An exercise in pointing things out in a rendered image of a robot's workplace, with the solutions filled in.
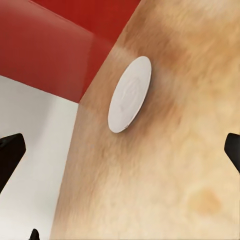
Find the saucer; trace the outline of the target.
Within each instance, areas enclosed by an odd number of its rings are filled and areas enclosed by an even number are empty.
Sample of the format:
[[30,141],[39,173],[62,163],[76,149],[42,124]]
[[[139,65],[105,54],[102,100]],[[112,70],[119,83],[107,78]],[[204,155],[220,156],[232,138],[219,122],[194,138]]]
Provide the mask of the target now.
[[151,75],[152,65],[146,55],[128,66],[110,102],[108,122],[113,132],[121,132],[134,120],[145,100]]

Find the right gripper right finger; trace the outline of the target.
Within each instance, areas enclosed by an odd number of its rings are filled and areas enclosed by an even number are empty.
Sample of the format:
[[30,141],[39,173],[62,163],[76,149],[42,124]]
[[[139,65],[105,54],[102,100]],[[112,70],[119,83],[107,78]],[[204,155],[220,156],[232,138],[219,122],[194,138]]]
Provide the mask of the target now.
[[227,135],[224,151],[235,165],[240,173],[240,135],[236,133],[229,133]]

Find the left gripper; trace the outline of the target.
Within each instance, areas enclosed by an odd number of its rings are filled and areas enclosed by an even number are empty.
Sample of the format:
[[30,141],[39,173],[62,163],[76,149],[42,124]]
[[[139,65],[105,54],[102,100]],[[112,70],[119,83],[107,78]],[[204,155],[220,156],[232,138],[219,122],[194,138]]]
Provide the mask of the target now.
[[39,240],[39,232],[37,229],[34,228],[32,230],[29,240]]

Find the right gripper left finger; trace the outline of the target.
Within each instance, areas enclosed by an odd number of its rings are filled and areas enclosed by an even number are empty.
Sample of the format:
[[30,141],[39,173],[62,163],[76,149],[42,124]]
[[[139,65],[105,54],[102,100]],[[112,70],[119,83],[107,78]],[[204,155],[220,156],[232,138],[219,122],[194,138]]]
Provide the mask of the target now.
[[22,133],[0,138],[0,193],[26,153]]

